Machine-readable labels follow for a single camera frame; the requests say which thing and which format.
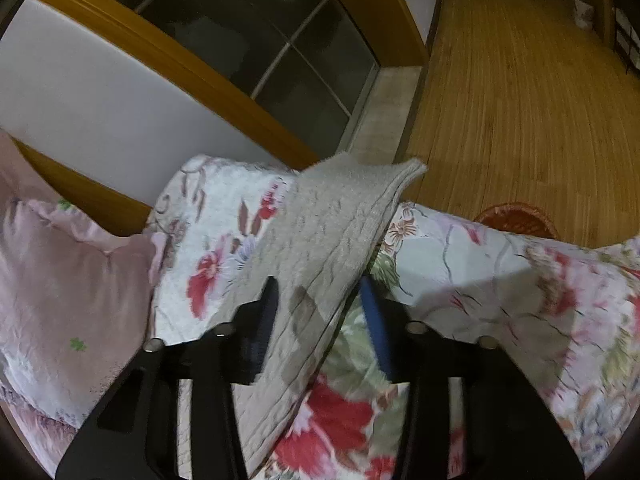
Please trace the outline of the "beige cable-knit sweater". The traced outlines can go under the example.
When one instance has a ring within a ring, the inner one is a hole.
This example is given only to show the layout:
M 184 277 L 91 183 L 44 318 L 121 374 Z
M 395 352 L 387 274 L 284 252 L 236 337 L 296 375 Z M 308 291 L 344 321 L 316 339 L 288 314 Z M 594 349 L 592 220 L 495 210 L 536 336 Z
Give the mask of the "beige cable-knit sweater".
M 299 174 L 210 328 L 259 298 L 267 278 L 279 305 L 264 366 L 232 388 L 247 476 L 267 458 L 302 402 L 405 188 L 426 167 L 415 158 L 371 166 L 341 153 Z

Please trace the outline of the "floral quilted bedspread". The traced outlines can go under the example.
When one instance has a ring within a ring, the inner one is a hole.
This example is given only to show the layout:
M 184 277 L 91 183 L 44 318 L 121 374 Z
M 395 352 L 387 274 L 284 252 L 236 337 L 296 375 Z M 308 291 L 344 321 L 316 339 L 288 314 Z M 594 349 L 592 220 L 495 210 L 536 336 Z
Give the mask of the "floral quilted bedspread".
M 201 336 L 298 174 L 198 155 L 146 227 L 167 236 L 153 334 Z M 442 336 L 491 336 L 535 386 L 587 474 L 639 407 L 639 242 L 599 249 L 489 229 L 400 200 L 366 267 Z M 318 370 L 258 479 L 386 479 L 408 392 L 378 369 L 350 295 Z

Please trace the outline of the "lavender print right pillow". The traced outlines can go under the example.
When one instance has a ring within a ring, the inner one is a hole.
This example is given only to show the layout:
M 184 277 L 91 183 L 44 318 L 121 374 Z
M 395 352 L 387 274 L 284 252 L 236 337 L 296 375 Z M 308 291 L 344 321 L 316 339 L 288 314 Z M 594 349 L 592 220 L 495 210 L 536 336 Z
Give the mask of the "lavender print right pillow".
M 105 231 L 1 137 L 1 405 L 49 476 L 142 345 L 165 245 Z

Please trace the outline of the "red woven basket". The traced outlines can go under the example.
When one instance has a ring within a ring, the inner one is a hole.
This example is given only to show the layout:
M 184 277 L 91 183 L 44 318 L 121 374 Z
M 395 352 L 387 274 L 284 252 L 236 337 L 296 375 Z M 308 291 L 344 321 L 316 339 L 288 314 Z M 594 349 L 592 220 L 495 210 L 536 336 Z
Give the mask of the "red woven basket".
M 511 202 L 490 206 L 474 221 L 498 231 L 550 240 L 559 238 L 558 230 L 548 216 L 539 208 L 526 203 Z

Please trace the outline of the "wooden framed glass door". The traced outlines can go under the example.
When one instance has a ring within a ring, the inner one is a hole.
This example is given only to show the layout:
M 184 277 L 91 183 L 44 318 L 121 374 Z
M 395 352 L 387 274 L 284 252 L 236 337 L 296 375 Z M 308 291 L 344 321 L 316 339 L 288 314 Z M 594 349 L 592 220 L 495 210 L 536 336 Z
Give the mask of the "wooden framed glass door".
M 427 50 L 405 0 L 25 0 L 1 41 L 1 125 L 155 202 L 195 154 L 300 169 L 397 142 Z

